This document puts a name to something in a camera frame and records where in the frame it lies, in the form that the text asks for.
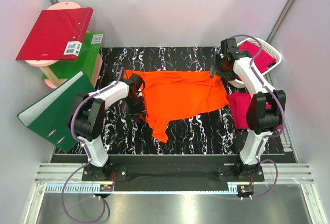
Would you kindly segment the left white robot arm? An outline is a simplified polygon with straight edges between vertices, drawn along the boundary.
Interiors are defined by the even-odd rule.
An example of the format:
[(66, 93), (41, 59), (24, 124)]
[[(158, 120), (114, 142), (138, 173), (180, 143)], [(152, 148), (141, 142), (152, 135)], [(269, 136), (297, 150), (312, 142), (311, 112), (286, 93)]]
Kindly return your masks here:
[(128, 114), (133, 119), (142, 121), (146, 110), (142, 91), (145, 88), (143, 78), (133, 73), (129, 78), (120, 77), (110, 85), (92, 92), (78, 93), (74, 98), (68, 127), (72, 137), (84, 147), (88, 156), (88, 165), (84, 172), (101, 181), (113, 175), (110, 159), (104, 149), (101, 133), (105, 109), (119, 100), (124, 100)]

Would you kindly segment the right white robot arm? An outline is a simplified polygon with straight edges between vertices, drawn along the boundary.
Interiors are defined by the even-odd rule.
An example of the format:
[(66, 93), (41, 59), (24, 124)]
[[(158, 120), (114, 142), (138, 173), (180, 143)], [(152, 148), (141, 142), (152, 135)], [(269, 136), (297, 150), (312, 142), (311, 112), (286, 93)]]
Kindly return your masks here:
[(285, 127), (286, 94), (266, 81), (254, 63), (255, 58), (247, 50), (239, 49), (235, 37), (221, 41), (220, 50), (211, 63), (210, 77), (240, 78), (252, 98), (246, 114), (248, 135), (233, 168), (234, 176), (245, 181), (258, 174), (266, 141), (280, 135), (278, 127)]

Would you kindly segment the orange t shirt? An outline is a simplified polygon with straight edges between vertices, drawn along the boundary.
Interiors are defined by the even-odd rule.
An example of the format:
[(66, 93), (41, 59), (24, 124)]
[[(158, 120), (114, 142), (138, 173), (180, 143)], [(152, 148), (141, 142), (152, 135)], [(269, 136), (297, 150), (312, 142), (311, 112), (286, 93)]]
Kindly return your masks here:
[(166, 143), (169, 122), (209, 113), (229, 105), (221, 77), (207, 71), (127, 71), (145, 82), (142, 91), (146, 118), (152, 136)]

